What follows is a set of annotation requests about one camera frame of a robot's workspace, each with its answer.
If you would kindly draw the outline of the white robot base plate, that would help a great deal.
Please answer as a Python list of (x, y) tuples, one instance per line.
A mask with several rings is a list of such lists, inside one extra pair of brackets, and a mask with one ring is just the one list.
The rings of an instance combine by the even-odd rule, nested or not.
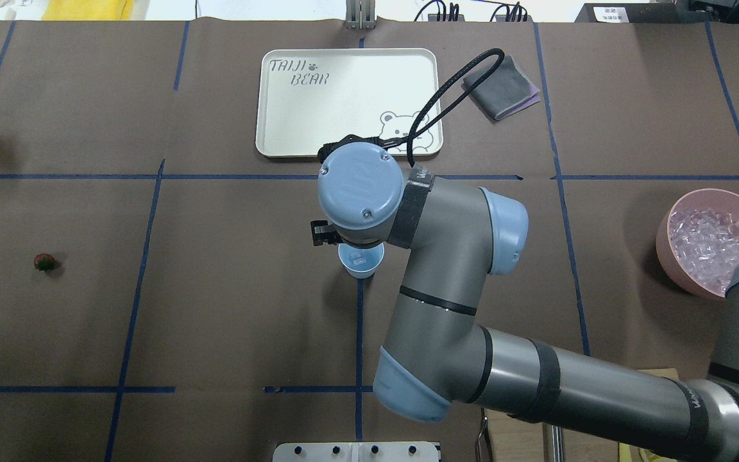
[(273, 461), (441, 461), (438, 443), (429, 441), (344, 441), (282, 443)]

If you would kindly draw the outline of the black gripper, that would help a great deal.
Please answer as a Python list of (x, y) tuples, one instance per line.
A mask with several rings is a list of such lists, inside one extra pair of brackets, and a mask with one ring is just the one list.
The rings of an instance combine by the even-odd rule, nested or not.
[(312, 220), (310, 222), (310, 233), (312, 244), (314, 246), (323, 246), (325, 244), (338, 245), (344, 243), (343, 238), (338, 233), (335, 225), (326, 219)]

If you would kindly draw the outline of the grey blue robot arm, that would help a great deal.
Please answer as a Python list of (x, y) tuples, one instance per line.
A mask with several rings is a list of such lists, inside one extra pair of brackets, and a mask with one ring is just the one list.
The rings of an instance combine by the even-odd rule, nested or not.
[(686, 461), (739, 461), (739, 266), (706, 379), (674, 381), (490, 330), (475, 321), (488, 275), (514, 269), (524, 205), (485, 188), (402, 169), (390, 141), (349, 135), (318, 154), (325, 221), (313, 241), (409, 259), (379, 352), (373, 394), (422, 422), (457, 402)]

